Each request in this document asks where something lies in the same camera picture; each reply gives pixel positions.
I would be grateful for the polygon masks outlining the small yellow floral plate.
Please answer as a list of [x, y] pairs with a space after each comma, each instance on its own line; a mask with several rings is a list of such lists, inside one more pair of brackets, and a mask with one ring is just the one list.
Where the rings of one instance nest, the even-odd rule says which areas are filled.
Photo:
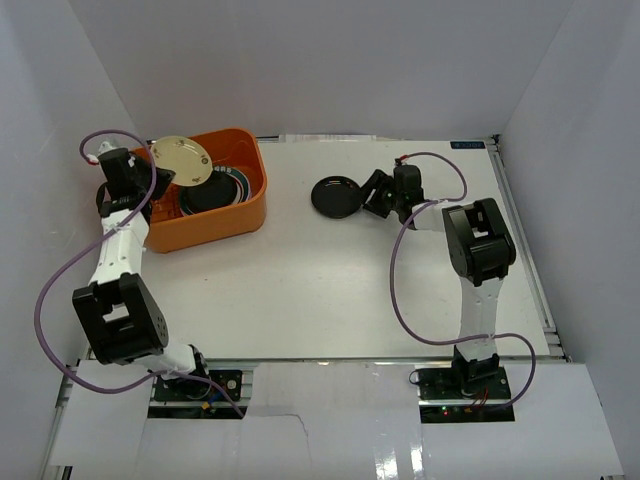
[[175, 173], [172, 182], [180, 187], [205, 183], [213, 171], [211, 157], [194, 140], [183, 136], [166, 136], [150, 146], [157, 167]]

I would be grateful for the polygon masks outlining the black plate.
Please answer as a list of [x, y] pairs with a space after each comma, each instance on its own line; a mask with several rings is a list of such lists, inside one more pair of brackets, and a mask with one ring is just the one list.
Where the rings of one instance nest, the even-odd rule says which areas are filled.
[[310, 195], [314, 209], [329, 219], [344, 219], [362, 206], [360, 186], [345, 176], [329, 176], [318, 181]]
[[237, 197], [236, 181], [226, 173], [213, 172], [208, 180], [184, 191], [184, 202], [193, 213], [231, 205]]

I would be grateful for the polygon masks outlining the black plate front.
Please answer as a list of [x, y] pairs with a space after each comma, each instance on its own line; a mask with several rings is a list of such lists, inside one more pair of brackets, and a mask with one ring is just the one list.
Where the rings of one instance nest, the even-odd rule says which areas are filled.
[[184, 202], [193, 213], [231, 205], [237, 197], [236, 181], [226, 173], [213, 172], [208, 180], [184, 191]]

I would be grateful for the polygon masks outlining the white green rimmed plate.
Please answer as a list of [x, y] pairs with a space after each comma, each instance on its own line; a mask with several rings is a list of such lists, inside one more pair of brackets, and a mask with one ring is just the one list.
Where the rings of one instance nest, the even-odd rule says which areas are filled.
[[[251, 190], [249, 179], [239, 169], [233, 168], [233, 167], [230, 167], [230, 166], [217, 166], [217, 167], [213, 168], [212, 173], [213, 172], [226, 173], [226, 174], [230, 175], [236, 181], [236, 184], [238, 186], [238, 194], [237, 194], [236, 200], [229, 206], [233, 206], [233, 205], [237, 205], [237, 204], [246, 202], [252, 197], [252, 190]], [[184, 202], [184, 200], [185, 200], [184, 191], [185, 191], [186, 188], [187, 187], [181, 187], [180, 191], [179, 191], [179, 196], [178, 196], [180, 211], [181, 211], [182, 215], [183, 216], [191, 216], [191, 215], [200, 214], [200, 213], [191, 212], [188, 209], [188, 207], [186, 206], [186, 204]]]

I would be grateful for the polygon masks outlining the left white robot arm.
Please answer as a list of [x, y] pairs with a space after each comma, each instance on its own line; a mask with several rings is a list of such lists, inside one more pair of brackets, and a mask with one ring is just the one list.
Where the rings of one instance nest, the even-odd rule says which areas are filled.
[[86, 287], [76, 289], [72, 303], [97, 360], [104, 364], [139, 364], [177, 377], [188, 398], [199, 399], [211, 387], [211, 374], [199, 350], [173, 344], [163, 313], [141, 276], [144, 243], [149, 234], [152, 202], [160, 199], [175, 172], [150, 164], [124, 147], [97, 157], [106, 182], [96, 195], [104, 233], [96, 270]]

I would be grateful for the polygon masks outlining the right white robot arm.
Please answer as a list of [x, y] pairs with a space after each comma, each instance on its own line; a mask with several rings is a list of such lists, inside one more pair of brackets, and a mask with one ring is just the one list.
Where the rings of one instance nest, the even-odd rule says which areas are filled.
[[[451, 384], [461, 397], [472, 399], [484, 391], [499, 368], [494, 335], [498, 296], [516, 259], [515, 243], [493, 198], [465, 204], [465, 179], [458, 197], [424, 197], [418, 167], [397, 164], [388, 175], [377, 169], [361, 188], [363, 208], [385, 218], [395, 212], [402, 224], [394, 242], [389, 288], [392, 308], [403, 329], [415, 340], [454, 348]], [[412, 331], [402, 318], [395, 289], [400, 244], [409, 230], [442, 232], [448, 256], [461, 285], [461, 320], [454, 340], [428, 340]]]

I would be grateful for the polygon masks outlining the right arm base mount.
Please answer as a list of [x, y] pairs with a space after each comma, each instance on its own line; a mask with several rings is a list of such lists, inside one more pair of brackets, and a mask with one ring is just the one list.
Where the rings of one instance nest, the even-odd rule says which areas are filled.
[[507, 404], [511, 389], [500, 357], [468, 362], [455, 352], [449, 367], [413, 370], [408, 381], [418, 390], [423, 424], [513, 422]]

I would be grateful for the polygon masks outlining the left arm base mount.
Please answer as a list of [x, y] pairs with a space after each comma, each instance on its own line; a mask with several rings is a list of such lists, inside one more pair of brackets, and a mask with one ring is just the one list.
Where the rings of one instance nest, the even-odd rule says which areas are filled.
[[221, 391], [208, 383], [186, 379], [155, 381], [148, 408], [150, 419], [241, 420], [246, 413], [243, 402], [243, 372], [240, 369], [209, 370], [211, 381], [226, 392], [241, 414]]

